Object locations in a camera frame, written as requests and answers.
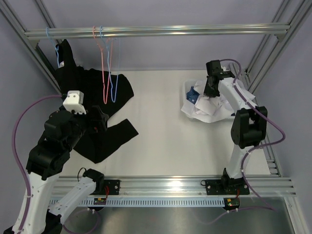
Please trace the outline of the pink wire hanger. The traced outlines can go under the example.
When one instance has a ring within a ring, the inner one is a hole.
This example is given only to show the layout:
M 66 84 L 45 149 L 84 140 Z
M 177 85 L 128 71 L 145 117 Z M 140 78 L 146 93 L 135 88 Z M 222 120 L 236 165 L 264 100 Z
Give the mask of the pink wire hanger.
M 93 39 L 100 50 L 101 54 L 101 73 L 103 84 L 103 103 L 107 104 L 109 95 L 111 94 L 112 79 L 111 79 L 111 59 L 113 52 L 113 40 L 104 39 L 101 33 L 102 27 L 99 28 L 99 39 L 97 38 L 96 27 L 92 27 Z

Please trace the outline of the blue plaid shirt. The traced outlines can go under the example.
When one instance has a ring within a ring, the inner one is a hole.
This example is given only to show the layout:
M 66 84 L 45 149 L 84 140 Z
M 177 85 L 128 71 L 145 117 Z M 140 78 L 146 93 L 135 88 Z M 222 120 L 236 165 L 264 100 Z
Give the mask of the blue plaid shirt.
M 186 99 L 192 104 L 196 104 L 199 96 L 200 93 L 198 93 L 193 86 L 191 86 L 190 90 L 186 93 Z

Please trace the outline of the white and black shirt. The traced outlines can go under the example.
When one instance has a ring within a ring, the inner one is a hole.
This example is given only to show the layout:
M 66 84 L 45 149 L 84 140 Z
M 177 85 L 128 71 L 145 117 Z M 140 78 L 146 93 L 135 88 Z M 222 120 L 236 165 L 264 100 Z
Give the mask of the white and black shirt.
M 255 96 L 247 91 L 243 83 L 233 78 L 220 81 L 218 87 L 221 94 L 218 97 L 204 95 L 206 81 L 188 80 L 183 86 L 183 106 L 181 111 L 192 119 L 212 123 L 224 119 L 233 119 L 240 108 L 247 108 L 250 103 L 253 107 Z

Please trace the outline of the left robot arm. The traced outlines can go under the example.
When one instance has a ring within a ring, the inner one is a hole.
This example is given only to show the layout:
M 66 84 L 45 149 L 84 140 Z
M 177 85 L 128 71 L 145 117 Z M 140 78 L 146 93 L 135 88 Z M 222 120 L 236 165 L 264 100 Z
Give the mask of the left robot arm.
M 44 132 L 37 145 L 30 151 L 24 174 L 26 191 L 15 224 L 6 234 L 59 234 L 63 224 L 74 209 L 91 194 L 103 192 L 104 174 L 88 169 L 57 204 L 49 206 L 56 181 L 70 152 L 89 129 L 98 130 L 104 114 L 92 114 L 81 104 L 63 105 L 53 112 L 44 124 Z

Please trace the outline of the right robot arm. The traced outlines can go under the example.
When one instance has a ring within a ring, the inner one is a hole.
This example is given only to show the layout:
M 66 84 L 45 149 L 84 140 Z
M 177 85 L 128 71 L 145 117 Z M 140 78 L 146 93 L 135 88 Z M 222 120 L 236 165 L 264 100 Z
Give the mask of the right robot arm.
M 230 162 L 220 179 L 204 181 L 208 195 L 248 195 L 249 185 L 245 181 L 245 160 L 251 150 L 259 146 L 266 137 L 268 111 L 257 106 L 239 86 L 238 75 L 225 71 L 220 60 L 206 63 L 207 82 L 204 94 L 210 98 L 223 95 L 234 110 L 231 138 L 234 148 Z

